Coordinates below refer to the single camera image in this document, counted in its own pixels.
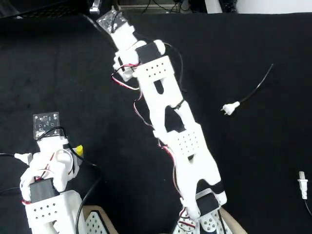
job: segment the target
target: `white plastic bracket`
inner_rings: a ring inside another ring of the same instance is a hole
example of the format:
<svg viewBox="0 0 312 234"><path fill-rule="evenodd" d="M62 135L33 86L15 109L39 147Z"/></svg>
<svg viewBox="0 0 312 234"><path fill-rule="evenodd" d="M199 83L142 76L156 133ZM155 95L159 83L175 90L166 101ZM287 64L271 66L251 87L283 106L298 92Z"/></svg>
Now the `white plastic bracket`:
<svg viewBox="0 0 312 234"><path fill-rule="evenodd" d="M103 223L100 215L96 211L90 212L86 222L87 234L109 234L105 229L105 224Z"/></svg>
<svg viewBox="0 0 312 234"><path fill-rule="evenodd" d="M201 179L210 185L221 181L215 160L211 156L198 123L195 122L191 109L180 92L175 72L168 56L143 64L135 70L141 91L150 110L150 119L154 135L173 152L176 166L178 187L182 194L182 203L193 220L201 214L196 203L197 183ZM163 93L158 93L154 82L160 80ZM165 127L165 109L175 108L181 117L185 130L167 132ZM226 203L225 192L215 194L219 205Z"/></svg>
<svg viewBox="0 0 312 234"><path fill-rule="evenodd" d="M58 196L31 203L25 206L29 227L33 234L76 233L75 221L81 204L79 193L70 190ZM57 222L58 230L52 225ZM79 233L85 234L85 224L82 213L79 217Z"/></svg>

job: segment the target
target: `white robotic arm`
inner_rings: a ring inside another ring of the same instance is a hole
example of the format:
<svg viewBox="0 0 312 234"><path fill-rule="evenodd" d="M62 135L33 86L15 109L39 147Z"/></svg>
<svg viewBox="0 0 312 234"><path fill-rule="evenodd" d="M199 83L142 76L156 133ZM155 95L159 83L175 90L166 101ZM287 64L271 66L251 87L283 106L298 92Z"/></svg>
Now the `white robotic arm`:
<svg viewBox="0 0 312 234"><path fill-rule="evenodd" d="M67 182L75 178L82 156L82 146L71 150L66 134L61 136L59 114L34 115L34 139L39 153L15 154L29 167L20 178L22 203L25 205L29 227L33 234L74 234L75 221L81 204L80 195L65 191ZM85 234L82 215L79 233Z"/></svg>
<svg viewBox="0 0 312 234"><path fill-rule="evenodd" d="M134 27L115 10L108 12L97 22L111 36L118 48L114 58L115 70L125 82L131 77L138 80L139 89L150 111L154 135L165 144L167 152L172 155L175 162L177 184L184 207L180 217L189 216L196 224L195 233L199 233L201 220L216 212L226 203L227 198L216 162L207 148L201 127L195 122L189 104L183 99L169 57L164 56L165 44L160 40L148 44L136 40L133 35ZM125 64L136 66L120 69ZM155 83L159 81L163 92L159 92L156 88ZM167 132L165 127L167 106L173 108L180 116L184 125L183 131ZM205 180L209 188L196 194L200 180ZM213 232L216 228L205 230Z"/></svg>

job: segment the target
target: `yellow connector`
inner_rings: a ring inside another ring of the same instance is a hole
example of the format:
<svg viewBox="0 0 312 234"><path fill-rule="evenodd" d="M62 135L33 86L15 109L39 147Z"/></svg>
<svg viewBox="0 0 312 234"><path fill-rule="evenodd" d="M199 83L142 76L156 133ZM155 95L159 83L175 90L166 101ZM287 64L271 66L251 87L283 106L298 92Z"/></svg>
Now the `yellow connector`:
<svg viewBox="0 0 312 234"><path fill-rule="evenodd" d="M82 156L83 155L83 146L82 145L79 145L76 147L76 153L79 155L79 156Z"/></svg>

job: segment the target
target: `black cloth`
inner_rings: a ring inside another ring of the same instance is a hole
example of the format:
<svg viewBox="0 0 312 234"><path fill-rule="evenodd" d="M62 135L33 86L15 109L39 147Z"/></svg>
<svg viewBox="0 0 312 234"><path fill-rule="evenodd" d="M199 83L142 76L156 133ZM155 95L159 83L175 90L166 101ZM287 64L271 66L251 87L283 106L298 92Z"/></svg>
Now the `black cloth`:
<svg viewBox="0 0 312 234"><path fill-rule="evenodd" d="M308 233L297 178L299 170L312 177L312 15L129 19L139 33L181 52L184 97L218 164L225 209L253 234ZM121 234L169 232L180 209L173 165L133 111L138 92L111 81L107 37L83 17L6 20L0 28L1 151L36 152L32 114L59 111L72 145L82 144L104 171L87 203L102 206ZM271 63L259 92L224 116L222 105L248 94ZM148 117L144 101L138 107ZM1 158L0 188L18 186L25 168ZM83 165L69 187L84 196L96 176ZM0 198L0 233L30 233L20 195Z"/></svg>

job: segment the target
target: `white plug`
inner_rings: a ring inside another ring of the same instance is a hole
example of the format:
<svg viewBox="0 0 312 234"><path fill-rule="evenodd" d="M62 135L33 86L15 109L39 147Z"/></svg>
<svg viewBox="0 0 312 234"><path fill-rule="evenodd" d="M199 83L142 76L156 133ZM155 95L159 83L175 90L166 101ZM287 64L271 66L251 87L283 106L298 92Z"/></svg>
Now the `white plug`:
<svg viewBox="0 0 312 234"><path fill-rule="evenodd" d="M308 180L306 179L304 172L299 172L299 186L301 190L302 199L308 199Z"/></svg>
<svg viewBox="0 0 312 234"><path fill-rule="evenodd" d="M231 115L234 110L236 109L236 107L238 107L240 105L239 101L236 101L236 102L233 102L233 103L230 103L230 104L225 104L223 105L221 111L224 111L224 114L225 115Z"/></svg>

